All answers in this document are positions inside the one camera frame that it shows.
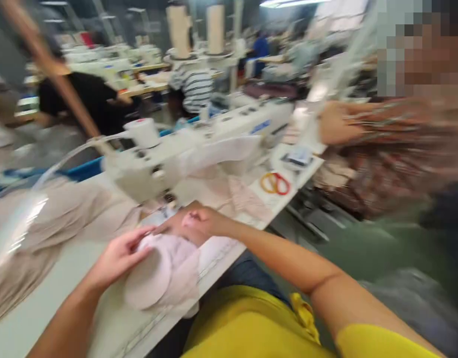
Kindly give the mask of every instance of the yellow shirt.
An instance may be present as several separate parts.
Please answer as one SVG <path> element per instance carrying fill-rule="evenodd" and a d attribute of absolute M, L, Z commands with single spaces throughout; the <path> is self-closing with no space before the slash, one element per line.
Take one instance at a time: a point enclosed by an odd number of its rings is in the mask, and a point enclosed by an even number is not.
<path fill-rule="evenodd" d="M 218 291 L 196 318 L 184 358 L 335 358 L 320 345 L 311 307 L 292 295 L 290 310 L 259 289 L 231 286 Z M 389 330 L 352 325 L 336 340 L 344 358 L 435 358 L 437 355 Z"/>

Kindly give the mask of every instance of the ceiling light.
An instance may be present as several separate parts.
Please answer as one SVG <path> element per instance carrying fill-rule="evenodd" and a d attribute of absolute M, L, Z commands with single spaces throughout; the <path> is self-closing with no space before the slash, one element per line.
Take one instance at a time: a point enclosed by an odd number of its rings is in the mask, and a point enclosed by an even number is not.
<path fill-rule="evenodd" d="M 42 1 L 40 4 L 47 5 L 47 6 L 65 6 L 65 5 L 68 5 L 69 3 L 66 1 Z"/>
<path fill-rule="evenodd" d="M 61 20 L 61 19 L 45 19 L 44 22 L 48 22 L 48 23 L 62 23 L 62 22 L 65 22 L 65 20 Z"/>
<path fill-rule="evenodd" d="M 145 12 L 145 9 L 139 8 L 139 7 L 129 7 L 128 11 L 132 12 Z"/>
<path fill-rule="evenodd" d="M 311 3 L 326 2 L 330 0 L 267 0 L 264 1 L 260 6 L 268 8 L 280 8 L 280 7 L 290 7 L 297 5 L 306 5 Z"/>

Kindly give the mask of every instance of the wooden pole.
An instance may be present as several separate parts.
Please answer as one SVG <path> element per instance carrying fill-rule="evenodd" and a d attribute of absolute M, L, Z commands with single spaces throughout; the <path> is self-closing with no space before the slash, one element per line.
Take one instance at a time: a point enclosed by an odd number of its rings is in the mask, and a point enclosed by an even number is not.
<path fill-rule="evenodd" d="M 100 136 L 97 126 L 91 119 L 88 111 L 81 102 L 80 97 L 70 84 L 69 80 L 64 76 L 58 75 L 54 70 L 52 66 L 52 55 L 47 48 L 47 45 L 42 40 L 39 28 L 22 7 L 20 0 L 0 0 L 0 5 L 9 20 L 19 30 L 32 55 L 39 61 L 39 64 L 42 66 L 42 70 L 47 74 L 54 86 L 57 88 L 61 97 L 67 103 L 67 106 L 72 110 L 72 113 L 83 126 L 88 136 Z"/>

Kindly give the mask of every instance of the green floor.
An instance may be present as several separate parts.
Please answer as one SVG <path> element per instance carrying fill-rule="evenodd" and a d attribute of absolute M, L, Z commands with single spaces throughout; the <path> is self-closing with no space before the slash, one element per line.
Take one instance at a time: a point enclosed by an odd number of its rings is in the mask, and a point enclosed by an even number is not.
<path fill-rule="evenodd" d="M 448 255 L 436 236 L 417 224 L 396 218 L 357 223 L 345 230 L 340 229 L 339 235 L 331 236 L 330 242 L 324 244 L 315 244 L 311 233 L 286 212 L 282 212 L 271 226 L 288 240 L 326 257 L 356 280 L 374 281 L 396 269 L 414 267 L 438 281 L 454 301 L 458 300 L 457 274 Z M 281 277 L 270 270 L 268 272 L 284 292 L 296 291 Z M 334 344 L 327 329 L 319 320 L 317 326 L 322 344 L 333 350 Z"/>

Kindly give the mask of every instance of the jeans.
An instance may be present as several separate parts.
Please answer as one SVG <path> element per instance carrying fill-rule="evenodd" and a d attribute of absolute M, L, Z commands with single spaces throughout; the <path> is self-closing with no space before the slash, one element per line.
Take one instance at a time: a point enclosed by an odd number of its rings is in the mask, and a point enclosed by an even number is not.
<path fill-rule="evenodd" d="M 221 276 L 221 278 L 211 287 L 210 292 L 214 293 L 225 287 L 234 285 L 244 285 L 258 288 L 270 293 L 272 296 L 284 302 L 292 308 L 289 299 L 285 296 L 272 277 L 266 273 L 254 261 L 253 255 L 244 251 L 242 255 L 232 264 L 232 266 Z M 204 301 L 208 298 L 208 293 L 201 297 L 200 304 L 204 306 Z M 156 347 L 147 355 L 151 357 L 176 358 L 183 354 L 184 345 L 189 334 L 189 330 L 196 319 L 197 315 L 190 319 L 181 319 L 169 333 L 156 345 Z"/>

